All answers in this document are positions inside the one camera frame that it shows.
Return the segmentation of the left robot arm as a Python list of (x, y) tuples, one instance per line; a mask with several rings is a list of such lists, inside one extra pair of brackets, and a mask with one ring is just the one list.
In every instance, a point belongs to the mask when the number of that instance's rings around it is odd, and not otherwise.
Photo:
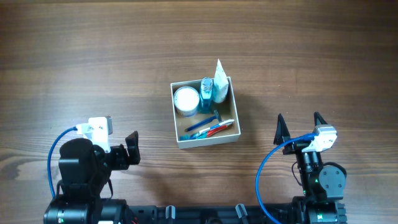
[(64, 223), (138, 223), (125, 199), (101, 198), (105, 185), (113, 190), (111, 172), (138, 165), (139, 135), (134, 131), (122, 144), (106, 153), (84, 138), (72, 139), (60, 148), (58, 166), (62, 179), (44, 213), (46, 224)]

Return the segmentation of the white lotion tube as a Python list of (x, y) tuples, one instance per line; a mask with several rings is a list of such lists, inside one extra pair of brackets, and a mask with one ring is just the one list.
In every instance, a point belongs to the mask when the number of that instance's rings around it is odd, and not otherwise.
[(215, 76), (213, 79), (212, 100), (215, 103), (222, 103), (228, 94), (229, 81), (222, 67), (220, 60), (217, 61)]

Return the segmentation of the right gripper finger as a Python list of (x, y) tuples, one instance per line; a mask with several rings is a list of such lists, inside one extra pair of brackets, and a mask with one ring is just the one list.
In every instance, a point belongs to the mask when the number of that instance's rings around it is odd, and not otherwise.
[(318, 125), (323, 125), (323, 124), (327, 124), (327, 122), (323, 119), (323, 117), (321, 116), (321, 114), (319, 112), (314, 112), (314, 123), (315, 126)]
[(285, 119), (280, 113), (277, 117), (277, 129), (274, 136), (274, 145), (281, 145), (290, 139), (290, 133), (285, 123)]

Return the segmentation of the blue mouthwash bottle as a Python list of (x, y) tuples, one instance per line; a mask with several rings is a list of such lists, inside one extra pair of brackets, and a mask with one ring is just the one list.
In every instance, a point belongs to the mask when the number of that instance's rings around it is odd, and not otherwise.
[(200, 111), (202, 113), (209, 113), (211, 109), (213, 94), (213, 80), (205, 77), (201, 80), (200, 85)]

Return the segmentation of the red white toothpaste tube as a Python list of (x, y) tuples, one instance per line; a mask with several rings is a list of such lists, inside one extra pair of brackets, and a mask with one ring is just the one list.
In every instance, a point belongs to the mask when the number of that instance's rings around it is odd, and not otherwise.
[(230, 126), (232, 126), (232, 124), (233, 124), (233, 122), (220, 125), (220, 126), (218, 126), (217, 128), (213, 128), (213, 129), (207, 131), (206, 133), (202, 134), (202, 135), (199, 136), (198, 138), (199, 138), (199, 139), (209, 138), (209, 137), (213, 136), (214, 134), (216, 134), (216, 133), (218, 133), (218, 132), (220, 132), (220, 131), (223, 131), (223, 130), (225, 130), (225, 129), (228, 129)]

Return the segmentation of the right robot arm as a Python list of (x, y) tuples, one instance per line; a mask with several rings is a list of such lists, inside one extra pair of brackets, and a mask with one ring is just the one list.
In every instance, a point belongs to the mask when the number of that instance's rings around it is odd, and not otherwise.
[(345, 205), (340, 203), (347, 172), (335, 162), (323, 162), (321, 153), (330, 149), (337, 139), (336, 129), (322, 116), (314, 113), (313, 139), (288, 143), (282, 152), (296, 156), (303, 196), (296, 196), (286, 211), (276, 212), (281, 223), (334, 223), (348, 221)]

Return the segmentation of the white round cream jar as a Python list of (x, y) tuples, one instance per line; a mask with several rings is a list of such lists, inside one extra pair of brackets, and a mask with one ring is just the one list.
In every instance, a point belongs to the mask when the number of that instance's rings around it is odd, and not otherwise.
[(197, 114), (200, 97), (193, 87), (180, 87), (175, 91), (173, 100), (174, 107), (179, 115), (191, 117)]

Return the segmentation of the blue white toothbrush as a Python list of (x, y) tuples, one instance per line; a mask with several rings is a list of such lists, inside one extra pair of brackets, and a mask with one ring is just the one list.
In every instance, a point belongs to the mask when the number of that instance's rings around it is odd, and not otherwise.
[(223, 124), (226, 124), (226, 123), (230, 123), (230, 122), (233, 122), (233, 123), (234, 123), (234, 120), (233, 120), (233, 119), (228, 119), (228, 120), (222, 121), (222, 122), (220, 122), (220, 123), (218, 123), (218, 124), (216, 124), (216, 125), (214, 125), (214, 126), (212, 126), (212, 127), (202, 129), (201, 131), (199, 131), (199, 132), (197, 132), (197, 133), (195, 133), (195, 134), (180, 136), (180, 137), (179, 137), (179, 140), (180, 140), (180, 141), (187, 141), (187, 140), (199, 139), (198, 137), (201, 136), (202, 134), (206, 133), (207, 131), (209, 131), (209, 130), (211, 130), (211, 129), (213, 129), (213, 128), (217, 128), (217, 127), (220, 126), (220, 125), (223, 125)]

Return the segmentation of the blue disposable razor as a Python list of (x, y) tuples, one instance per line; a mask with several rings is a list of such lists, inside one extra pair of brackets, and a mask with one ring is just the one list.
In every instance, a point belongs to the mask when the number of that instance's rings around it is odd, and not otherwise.
[(208, 124), (208, 123), (212, 122), (214, 119), (217, 119), (219, 122), (222, 122), (221, 116), (220, 116), (220, 114), (218, 113), (217, 110), (214, 110), (214, 115), (213, 116), (211, 116), (209, 118), (206, 118), (203, 121), (200, 121), (197, 124), (194, 124), (194, 125), (186, 128), (185, 132), (189, 132), (189, 131), (192, 131), (192, 130), (194, 130), (196, 128), (204, 126), (205, 124)]

